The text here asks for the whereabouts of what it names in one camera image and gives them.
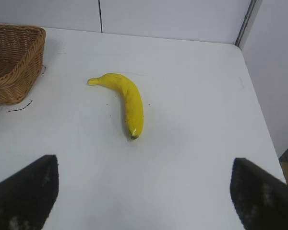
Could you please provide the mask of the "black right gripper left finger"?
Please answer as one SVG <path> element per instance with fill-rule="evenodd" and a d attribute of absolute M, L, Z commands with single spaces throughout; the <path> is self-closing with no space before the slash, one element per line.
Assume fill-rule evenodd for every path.
<path fill-rule="evenodd" d="M 0 182 L 0 230 L 41 230 L 59 194 L 56 155 L 44 155 Z"/>

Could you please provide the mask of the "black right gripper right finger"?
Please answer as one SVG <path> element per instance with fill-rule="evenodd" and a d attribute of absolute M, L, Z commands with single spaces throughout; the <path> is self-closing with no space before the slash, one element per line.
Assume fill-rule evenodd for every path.
<path fill-rule="evenodd" d="M 288 230 L 288 185 L 246 158 L 235 158 L 230 196 L 246 230 Z"/>

